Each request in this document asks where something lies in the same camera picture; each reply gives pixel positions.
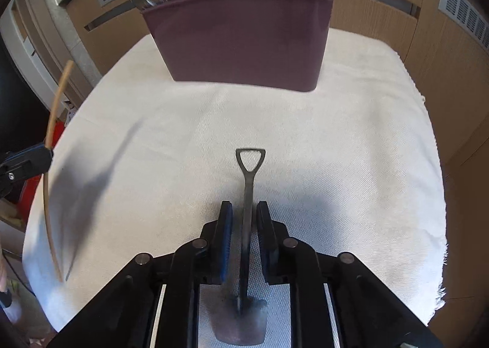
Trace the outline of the metal shovel-shaped spoon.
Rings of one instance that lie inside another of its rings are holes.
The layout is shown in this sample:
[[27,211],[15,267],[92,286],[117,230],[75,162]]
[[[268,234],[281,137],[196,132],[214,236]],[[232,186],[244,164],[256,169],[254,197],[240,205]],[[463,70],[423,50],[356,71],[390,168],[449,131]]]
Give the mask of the metal shovel-shaped spoon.
[[236,294],[221,294],[211,315],[217,340],[232,346],[258,346],[264,342],[268,304],[248,295],[250,243],[253,226],[254,180],[263,164],[263,148],[238,148],[236,161],[244,176],[244,208],[240,232],[240,269]]

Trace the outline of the white table cloth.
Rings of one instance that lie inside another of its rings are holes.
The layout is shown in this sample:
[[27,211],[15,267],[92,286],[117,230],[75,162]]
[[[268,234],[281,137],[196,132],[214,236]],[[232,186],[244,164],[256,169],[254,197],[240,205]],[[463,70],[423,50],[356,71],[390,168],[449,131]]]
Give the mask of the white table cloth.
[[437,347],[443,176],[383,42],[308,93],[171,78],[151,36],[54,148],[22,261],[53,347]]

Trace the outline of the maroon plastic utensil holder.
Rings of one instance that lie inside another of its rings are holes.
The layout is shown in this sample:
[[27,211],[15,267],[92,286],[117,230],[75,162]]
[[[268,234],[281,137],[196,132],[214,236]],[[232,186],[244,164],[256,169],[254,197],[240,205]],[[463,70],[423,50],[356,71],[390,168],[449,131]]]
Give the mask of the maroon plastic utensil holder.
[[142,11],[175,81],[310,92],[334,0],[166,0]]

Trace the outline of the small grey vent grille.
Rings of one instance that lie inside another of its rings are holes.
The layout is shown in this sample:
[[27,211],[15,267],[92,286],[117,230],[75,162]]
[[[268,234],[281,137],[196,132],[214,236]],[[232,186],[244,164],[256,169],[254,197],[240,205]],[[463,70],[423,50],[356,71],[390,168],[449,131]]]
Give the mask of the small grey vent grille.
[[488,52],[488,20],[468,0],[439,0],[439,11],[444,13]]

